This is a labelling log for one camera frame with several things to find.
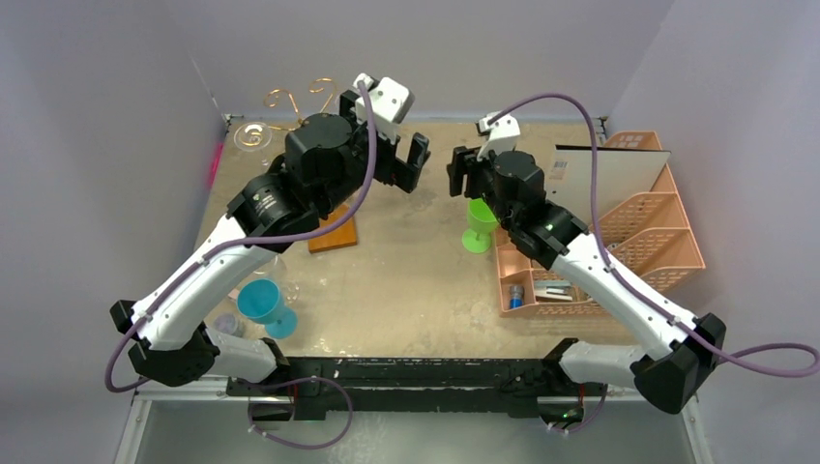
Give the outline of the green plastic goblet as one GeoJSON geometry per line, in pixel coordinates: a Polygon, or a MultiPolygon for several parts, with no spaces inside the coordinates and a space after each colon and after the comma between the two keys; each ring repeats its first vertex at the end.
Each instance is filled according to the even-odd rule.
{"type": "Polygon", "coordinates": [[[492,233],[498,221],[492,210],[480,198],[471,199],[467,206],[467,229],[461,243],[467,251],[475,254],[487,252],[492,245],[492,233]]]}

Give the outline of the blue plastic goblet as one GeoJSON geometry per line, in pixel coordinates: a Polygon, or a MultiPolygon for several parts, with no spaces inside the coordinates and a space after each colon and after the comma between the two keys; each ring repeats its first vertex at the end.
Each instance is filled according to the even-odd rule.
{"type": "Polygon", "coordinates": [[[240,289],[236,305],[243,316],[262,325],[274,339],[287,338],[296,331],[298,317],[272,280],[257,279],[247,283],[240,289]]]}

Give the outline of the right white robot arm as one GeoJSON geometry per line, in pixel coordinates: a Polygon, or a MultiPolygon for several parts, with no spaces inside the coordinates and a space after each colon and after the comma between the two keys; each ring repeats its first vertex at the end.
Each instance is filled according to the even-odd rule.
{"type": "Polygon", "coordinates": [[[484,201],[521,254],[588,294],[636,341],[564,342],[542,369],[545,385],[557,393],[588,382],[632,388],[664,413],[680,413],[718,366],[724,322],[673,303],[614,258],[585,222],[547,199],[532,155],[482,157],[459,146],[447,173],[452,196],[484,201]]]}

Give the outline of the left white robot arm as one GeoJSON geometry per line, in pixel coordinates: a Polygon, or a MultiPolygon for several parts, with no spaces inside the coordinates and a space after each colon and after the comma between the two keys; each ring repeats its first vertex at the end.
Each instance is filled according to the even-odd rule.
{"type": "Polygon", "coordinates": [[[283,150],[228,203],[211,235],[158,289],[110,309],[141,382],[179,387],[207,374],[251,382],[263,394],[287,386],[284,356],[269,338],[209,329],[206,316],[243,279],[291,245],[325,234],[327,218],[349,197],[363,200],[373,182],[413,191],[429,158],[415,133],[399,159],[398,126],[414,94],[381,80],[343,92],[337,113],[307,117],[283,150]]]}

